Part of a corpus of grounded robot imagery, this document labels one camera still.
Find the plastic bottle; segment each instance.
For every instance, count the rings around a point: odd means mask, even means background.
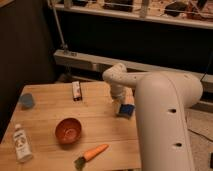
[[[33,157],[33,155],[27,140],[26,132],[22,128],[21,124],[15,125],[13,140],[15,143],[17,160],[21,163],[30,160]]]

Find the blue object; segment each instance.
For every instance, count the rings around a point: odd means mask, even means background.
[[[23,105],[25,108],[32,108],[35,105],[35,102],[33,100],[33,96],[30,93],[25,93],[19,98],[19,102]]]
[[[131,104],[121,104],[119,112],[117,116],[119,117],[125,117],[125,118],[130,118],[132,116],[132,113],[135,109],[134,105]]]

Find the shelf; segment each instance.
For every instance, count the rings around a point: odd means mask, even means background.
[[[210,9],[209,10],[210,12],[208,13],[206,12],[206,10],[202,12],[199,10],[195,11],[194,8],[192,9],[192,5],[194,4],[194,1],[192,1],[193,3],[190,3],[191,1],[189,2],[188,0],[182,0],[181,2],[187,5],[187,9],[185,11],[171,10],[171,11],[175,11],[179,13],[179,15],[176,17],[168,15],[165,12],[166,6],[175,2],[172,0],[154,0],[150,2],[148,1],[148,5],[146,4],[144,5],[141,0],[133,0],[132,5],[109,3],[109,1],[115,2],[115,0],[97,0],[97,1],[89,0],[89,1],[86,1],[86,3],[84,3],[85,6],[82,6],[82,4],[81,6],[79,6],[79,5],[69,5],[69,4],[64,5],[64,4],[56,3],[55,8],[56,10],[67,11],[67,12],[86,13],[86,14],[92,14],[92,15],[109,16],[109,17],[116,17],[116,18],[141,20],[141,21],[181,25],[181,26],[204,28],[204,29],[213,29],[213,2],[212,1],[210,1],[210,3],[212,4],[210,4],[209,6],[212,9]],[[76,4],[76,2],[85,2],[85,0],[75,0],[74,3]],[[200,16],[208,15],[208,18],[205,18],[205,17],[199,18],[198,17],[199,15]]]

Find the toy carrot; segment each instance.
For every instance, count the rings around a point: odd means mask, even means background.
[[[108,144],[102,144],[95,148],[87,150],[83,156],[79,157],[77,160],[75,160],[75,167],[77,170],[82,170],[85,163],[93,159],[95,156],[103,152],[109,147]]]

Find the small box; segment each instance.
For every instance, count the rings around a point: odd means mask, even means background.
[[[73,100],[82,100],[81,85],[79,81],[72,82]]]

